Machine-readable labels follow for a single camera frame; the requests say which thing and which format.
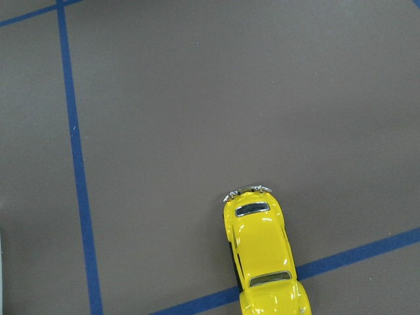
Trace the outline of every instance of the yellow car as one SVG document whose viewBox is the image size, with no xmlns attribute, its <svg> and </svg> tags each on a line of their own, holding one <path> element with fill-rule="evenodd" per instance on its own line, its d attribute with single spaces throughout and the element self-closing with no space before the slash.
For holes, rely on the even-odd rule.
<svg viewBox="0 0 420 315">
<path fill-rule="evenodd" d="M 262 186 L 229 193 L 223 211 L 243 315 L 311 315 L 297 281 L 284 218 L 271 190 Z"/>
</svg>

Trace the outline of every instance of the car hood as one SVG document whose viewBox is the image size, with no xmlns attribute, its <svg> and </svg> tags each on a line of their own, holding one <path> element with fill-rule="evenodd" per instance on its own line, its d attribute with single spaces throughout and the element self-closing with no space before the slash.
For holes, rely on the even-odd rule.
<svg viewBox="0 0 420 315">
<path fill-rule="evenodd" d="M 251 287 L 243 293 L 241 307 L 249 315 L 302 314 L 296 280 L 282 280 Z"/>
</svg>

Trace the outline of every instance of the blue tape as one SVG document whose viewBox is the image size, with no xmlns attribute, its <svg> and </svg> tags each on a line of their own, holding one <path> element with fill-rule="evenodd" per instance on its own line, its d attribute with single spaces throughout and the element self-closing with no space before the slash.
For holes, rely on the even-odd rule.
<svg viewBox="0 0 420 315">
<path fill-rule="evenodd" d="M 298 266 L 296 271 L 299 279 L 303 280 L 418 242 L 420 242 L 420 228 L 415 228 L 414 230 L 403 232 L 383 240 L 375 241 L 373 243 Z M 211 310 L 212 308 L 235 302 L 238 299 L 238 288 L 231 287 L 230 289 L 226 289 L 224 291 L 206 295 L 204 297 L 200 297 L 199 299 L 166 308 L 165 310 L 160 310 L 159 312 L 152 313 L 151 315 L 194 315 L 200 312 L 205 312 L 206 310 Z"/>
<path fill-rule="evenodd" d="M 68 1 L 64 2 L 62 4 L 62 6 L 67 7 L 68 5 L 72 5 L 73 3 L 77 3 L 77 2 L 81 2 L 81 1 L 82 0 L 68 0 Z M 42 15 L 44 13 L 54 11 L 56 9 L 57 9 L 56 5 L 50 5 L 49 7 L 45 7 L 45 8 L 39 9 L 39 10 L 35 10 L 33 12 L 26 13 L 26 14 L 17 16 L 15 18 L 9 18 L 8 20 L 0 21 L 0 27 L 7 26 L 7 25 L 10 25 L 10 24 L 14 24 L 14 23 L 17 23 L 17 22 L 20 22 L 20 21 L 23 21 L 23 20 L 27 20 L 29 18 L 33 18 L 35 16 L 39 16 L 39 15 Z"/>
<path fill-rule="evenodd" d="M 64 12 L 64 7 L 67 3 L 64 3 L 62 0 L 56 0 L 58 29 L 60 32 L 60 46 L 64 72 L 64 85 L 66 88 L 68 122 L 70 127 L 70 141 L 72 144 L 73 168 L 76 182 L 77 201 L 79 204 L 79 216 L 83 240 L 83 252 L 85 255 L 85 268 L 91 315 L 102 315 L 102 298 L 100 294 L 98 266 L 96 263 L 91 210 L 89 207 L 85 166 L 81 149 L 79 122 L 77 118 L 74 93 L 72 63 L 70 60 L 66 15 Z"/>
</svg>

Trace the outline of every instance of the toy car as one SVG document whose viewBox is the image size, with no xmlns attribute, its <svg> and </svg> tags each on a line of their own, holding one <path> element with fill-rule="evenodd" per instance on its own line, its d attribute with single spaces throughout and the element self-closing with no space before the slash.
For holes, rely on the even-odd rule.
<svg viewBox="0 0 420 315">
<path fill-rule="evenodd" d="M 284 218 L 271 189 L 229 193 L 223 211 L 243 315 L 311 315 L 306 291 L 297 281 Z"/>
</svg>

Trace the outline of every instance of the yellow beetle car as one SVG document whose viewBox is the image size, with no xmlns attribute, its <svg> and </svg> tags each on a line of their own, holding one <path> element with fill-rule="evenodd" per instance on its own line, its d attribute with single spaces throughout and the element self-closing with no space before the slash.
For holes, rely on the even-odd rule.
<svg viewBox="0 0 420 315">
<path fill-rule="evenodd" d="M 284 218 L 271 189 L 252 186 L 230 192 L 223 202 L 243 315 L 311 315 L 297 281 Z"/>
</svg>

